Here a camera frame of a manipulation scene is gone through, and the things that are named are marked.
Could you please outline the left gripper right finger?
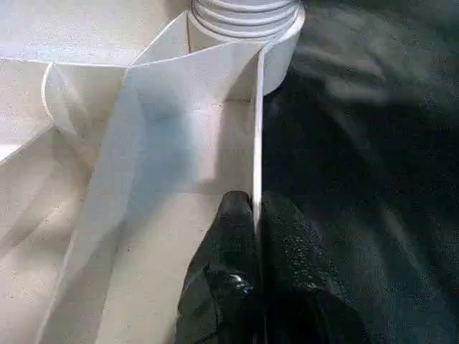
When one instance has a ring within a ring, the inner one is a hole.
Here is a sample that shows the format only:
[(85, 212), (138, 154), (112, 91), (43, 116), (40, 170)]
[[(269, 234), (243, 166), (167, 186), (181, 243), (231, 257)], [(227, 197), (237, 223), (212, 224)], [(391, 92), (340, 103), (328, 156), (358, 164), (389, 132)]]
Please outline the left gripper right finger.
[(369, 343), (322, 241), (288, 198), (262, 197), (261, 243), (269, 343)]

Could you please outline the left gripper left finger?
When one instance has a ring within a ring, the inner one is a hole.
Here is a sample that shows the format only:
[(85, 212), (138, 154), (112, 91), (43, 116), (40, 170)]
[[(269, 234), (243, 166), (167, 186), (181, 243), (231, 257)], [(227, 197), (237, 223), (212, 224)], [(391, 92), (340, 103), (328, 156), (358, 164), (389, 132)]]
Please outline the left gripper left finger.
[(259, 330), (258, 285), (250, 197), (230, 191), (187, 268), (175, 343), (252, 343)]

